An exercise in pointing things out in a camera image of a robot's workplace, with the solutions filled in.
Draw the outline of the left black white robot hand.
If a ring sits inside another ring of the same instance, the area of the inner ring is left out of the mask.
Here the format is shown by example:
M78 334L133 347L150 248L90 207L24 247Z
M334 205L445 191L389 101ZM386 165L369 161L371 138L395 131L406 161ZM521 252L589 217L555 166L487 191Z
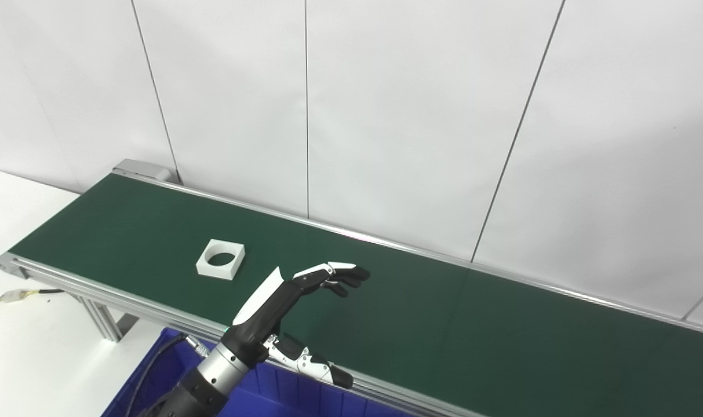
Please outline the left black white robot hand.
M285 280L280 269L275 268L243 304L221 344L248 367L272 359L314 380L349 390L354 385L353 376L320 354L312 354L293 336L281 337L281 322L301 297L326 288L345 298L349 287L360 287L370 275L356 264L329 262Z

